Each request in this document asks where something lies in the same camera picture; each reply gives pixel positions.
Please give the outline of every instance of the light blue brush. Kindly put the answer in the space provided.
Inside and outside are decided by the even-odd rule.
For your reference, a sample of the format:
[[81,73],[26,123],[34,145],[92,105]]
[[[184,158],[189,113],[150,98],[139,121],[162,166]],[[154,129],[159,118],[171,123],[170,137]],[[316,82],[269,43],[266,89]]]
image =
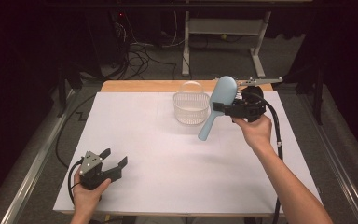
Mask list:
[[199,133],[199,140],[205,141],[208,138],[208,134],[211,131],[214,119],[217,116],[225,115],[221,111],[213,110],[213,102],[221,103],[223,105],[231,105],[237,95],[237,83],[232,77],[220,77],[214,87],[211,98],[209,100],[209,105],[211,108],[211,114],[208,119],[205,121],[204,126],[202,127]]

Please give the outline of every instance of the brush handle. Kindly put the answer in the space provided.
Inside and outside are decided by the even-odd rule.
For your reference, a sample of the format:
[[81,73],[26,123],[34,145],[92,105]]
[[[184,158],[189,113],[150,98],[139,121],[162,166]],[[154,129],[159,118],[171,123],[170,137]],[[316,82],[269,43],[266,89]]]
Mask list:
[[208,138],[209,132],[212,129],[214,119],[218,116],[217,113],[211,113],[211,115],[206,119],[204,126],[202,127],[199,133],[199,140],[205,141]]

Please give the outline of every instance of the human arm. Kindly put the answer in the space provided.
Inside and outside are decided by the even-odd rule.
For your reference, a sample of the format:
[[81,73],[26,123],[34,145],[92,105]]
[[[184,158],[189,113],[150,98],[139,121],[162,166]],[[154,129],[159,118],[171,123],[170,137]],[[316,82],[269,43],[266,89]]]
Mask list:
[[88,224],[92,218],[95,208],[100,201],[103,192],[109,187],[111,179],[106,179],[104,182],[94,190],[83,188],[80,183],[80,168],[74,176],[73,187],[75,212],[72,216],[71,224]]
[[333,223],[316,197],[290,171],[276,155],[270,143],[271,120],[262,115],[254,122],[233,118],[243,136],[263,165],[266,174],[278,194],[282,209],[289,223]]

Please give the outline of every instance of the human hand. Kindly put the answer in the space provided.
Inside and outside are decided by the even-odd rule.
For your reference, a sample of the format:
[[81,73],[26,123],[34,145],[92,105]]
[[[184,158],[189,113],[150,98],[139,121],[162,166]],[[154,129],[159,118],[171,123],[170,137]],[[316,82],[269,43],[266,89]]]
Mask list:
[[111,182],[111,179],[108,178],[94,190],[85,189],[80,184],[80,167],[77,169],[74,176],[74,183],[76,185],[73,187],[75,213],[71,223],[80,224],[90,222],[101,195],[109,187]]
[[240,126],[246,143],[258,155],[261,150],[270,148],[271,141],[271,119],[261,115],[260,119],[253,122],[246,122],[243,119],[232,118]]

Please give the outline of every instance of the dark background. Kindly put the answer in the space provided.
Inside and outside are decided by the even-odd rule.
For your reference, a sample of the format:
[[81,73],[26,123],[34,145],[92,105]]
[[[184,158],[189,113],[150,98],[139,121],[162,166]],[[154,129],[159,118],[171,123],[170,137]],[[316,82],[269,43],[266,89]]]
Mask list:
[[[315,73],[302,69],[313,62],[321,64],[324,83],[358,140],[358,1],[354,2],[350,7],[318,11],[272,11],[266,37],[307,34],[287,82],[305,81],[312,91]],[[71,85],[79,88],[80,71],[100,77],[100,63],[120,60],[120,43],[107,41],[115,38],[109,13],[117,15],[107,10],[51,10],[38,1],[0,0],[0,185],[51,109],[50,94],[57,88],[59,68],[62,66]],[[196,17],[248,18],[260,11],[191,13]],[[157,46],[163,38],[161,31],[174,33],[173,16],[167,11],[133,10],[127,15],[139,32],[137,36]],[[184,15],[184,11],[177,12],[178,36],[183,36]]]

